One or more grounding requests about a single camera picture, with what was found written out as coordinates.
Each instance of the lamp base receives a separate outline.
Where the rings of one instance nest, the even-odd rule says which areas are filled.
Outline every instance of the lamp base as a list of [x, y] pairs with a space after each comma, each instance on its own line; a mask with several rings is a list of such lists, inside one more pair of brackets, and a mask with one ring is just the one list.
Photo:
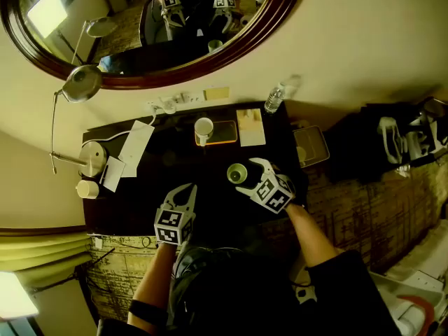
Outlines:
[[85, 176], [94, 177], [106, 166], [106, 150], [98, 142], [88, 142], [81, 148], [79, 159], [87, 163], [85, 166], [80, 166], [79, 171]]

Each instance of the glowing lampshade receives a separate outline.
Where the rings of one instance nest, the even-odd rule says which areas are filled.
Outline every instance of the glowing lampshade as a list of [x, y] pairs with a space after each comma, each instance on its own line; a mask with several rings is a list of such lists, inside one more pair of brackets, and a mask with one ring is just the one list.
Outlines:
[[37, 308], [12, 272], [0, 272], [0, 320], [37, 315]]
[[28, 12], [28, 18], [45, 38], [67, 18], [61, 0], [39, 0]]

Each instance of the dark wooden mirror frame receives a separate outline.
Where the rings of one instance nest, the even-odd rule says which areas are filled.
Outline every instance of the dark wooden mirror frame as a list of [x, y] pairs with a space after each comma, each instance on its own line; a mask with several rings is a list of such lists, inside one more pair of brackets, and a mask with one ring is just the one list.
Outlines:
[[[288, 16], [298, 0], [266, 0], [256, 19], [219, 50], [188, 64], [172, 69], [147, 73], [143, 76], [120, 76], [104, 73], [102, 88], [136, 90], [175, 85], [210, 74], [249, 53], [262, 43]], [[25, 27], [19, 13], [18, 0], [0, 0], [1, 20], [11, 41], [18, 50], [38, 68], [65, 80], [73, 65], [42, 48]]]

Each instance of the desk surface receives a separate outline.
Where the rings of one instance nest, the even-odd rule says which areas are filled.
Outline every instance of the desk surface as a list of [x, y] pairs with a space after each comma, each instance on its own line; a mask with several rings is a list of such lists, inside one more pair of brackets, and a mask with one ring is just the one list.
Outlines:
[[[238, 109], [263, 110], [262, 102], [219, 106], [160, 115], [137, 169], [136, 178], [121, 178], [116, 192], [101, 189], [101, 198], [84, 199], [85, 222], [89, 233], [103, 235], [154, 235], [156, 209], [166, 194], [185, 183], [197, 184], [196, 224], [211, 225], [224, 232], [233, 225], [252, 225], [277, 218], [247, 196], [237, 192], [226, 171], [235, 162], [266, 158], [293, 177], [297, 195], [306, 195], [307, 179], [300, 169], [288, 115], [282, 104], [274, 115], [262, 113], [266, 145], [241, 147], [236, 143], [201, 148], [194, 141], [194, 123], [200, 117], [214, 122], [237, 120]], [[151, 117], [137, 118], [149, 123]], [[84, 133], [83, 140], [108, 138], [130, 130], [135, 120], [98, 127]], [[127, 135], [101, 142], [108, 155], [117, 157]]]

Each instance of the yellow curtain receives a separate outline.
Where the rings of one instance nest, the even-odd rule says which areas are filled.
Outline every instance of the yellow curtain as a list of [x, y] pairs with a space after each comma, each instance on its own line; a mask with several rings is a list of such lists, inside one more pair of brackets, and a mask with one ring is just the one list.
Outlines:
[[84, 232], [0, 237], [0, 270], [16, 273], [22, 285], [30, 286], [91, 260], [89, 244]]

